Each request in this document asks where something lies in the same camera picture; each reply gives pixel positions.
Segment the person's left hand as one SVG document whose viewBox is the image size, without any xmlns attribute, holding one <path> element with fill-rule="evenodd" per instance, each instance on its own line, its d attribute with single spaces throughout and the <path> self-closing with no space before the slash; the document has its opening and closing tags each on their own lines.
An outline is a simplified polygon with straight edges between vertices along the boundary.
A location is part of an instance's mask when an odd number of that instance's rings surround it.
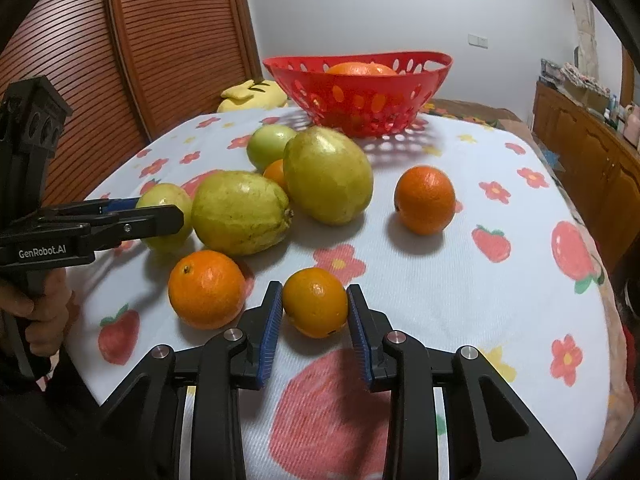
<svg viewBox="0 0 640 480">
<path fill-rule="evenodd" d="M 68 321 L 67 303 L 70 288 L 66 283 L 66 270 L 48 272 L 41 296 L 30 299 L 9 283 L 1 282 L 1 310 L 30 323 L 25 336 L 35 356 L 50 358 L 61 348 Z"/>
</svg>

